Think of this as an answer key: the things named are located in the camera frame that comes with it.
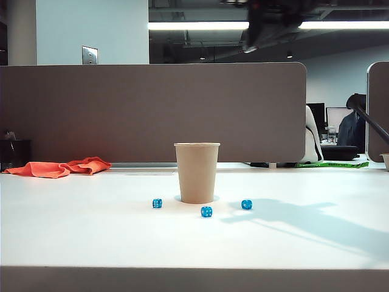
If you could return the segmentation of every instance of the wall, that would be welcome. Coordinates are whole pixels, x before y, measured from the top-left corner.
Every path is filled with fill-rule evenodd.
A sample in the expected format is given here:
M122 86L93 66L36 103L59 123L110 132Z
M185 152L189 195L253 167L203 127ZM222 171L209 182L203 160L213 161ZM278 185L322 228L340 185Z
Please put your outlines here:
M366 93L367 69L389 61L389 45L302 60L307 67L307 102L345 106L351 94Z
M36 0L38 64L81 64L81 46L99 64L148 64L148 1Z
M35 0L8 0L8 64L36 65Z

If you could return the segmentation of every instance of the orange towel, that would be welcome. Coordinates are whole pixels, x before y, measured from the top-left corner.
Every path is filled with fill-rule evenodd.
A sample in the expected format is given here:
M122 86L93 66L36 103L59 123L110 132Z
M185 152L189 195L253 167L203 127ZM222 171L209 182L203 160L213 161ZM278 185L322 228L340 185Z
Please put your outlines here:
M109 169L111 163L99 157L88 157L84 160L74 160L68 163L56 162L28 162L24 167L6 169L4 173L22 176L38 176L40 178L61 178L70 173L86 173L92 175L96 172Z

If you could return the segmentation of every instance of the green lanyard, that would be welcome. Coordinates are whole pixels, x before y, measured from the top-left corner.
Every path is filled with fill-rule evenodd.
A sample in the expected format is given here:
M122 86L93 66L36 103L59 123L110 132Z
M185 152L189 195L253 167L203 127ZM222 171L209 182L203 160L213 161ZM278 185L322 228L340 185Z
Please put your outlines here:
M369 162L363 162L358 164L350 164L350 163L338 163L338 162L315 162L310 164L302 164L298 163L296 168L308 168L308 167L346 167L348 169L360 169L361 167L369 166Z

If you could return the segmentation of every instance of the blue die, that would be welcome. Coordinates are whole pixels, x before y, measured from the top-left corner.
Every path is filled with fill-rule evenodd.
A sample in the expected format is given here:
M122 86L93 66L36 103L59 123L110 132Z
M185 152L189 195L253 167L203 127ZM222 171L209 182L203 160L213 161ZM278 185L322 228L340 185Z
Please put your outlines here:
M153 199L153 208L158 209L162 207L162 199Z
M201 216L203 217L211 217L212 216L212 208L207 207L201 207Z
M250 210L253 207L253 202L251 200L243 200L242 201L242 208L245 210Z

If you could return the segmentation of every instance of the light switch plate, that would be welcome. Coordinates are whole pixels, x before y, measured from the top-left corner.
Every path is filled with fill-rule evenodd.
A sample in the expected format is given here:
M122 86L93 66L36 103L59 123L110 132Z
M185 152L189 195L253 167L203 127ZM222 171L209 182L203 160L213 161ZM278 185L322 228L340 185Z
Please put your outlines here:
M98 50L94 47L83 46L82 56L84 65L96 65L97 64Z

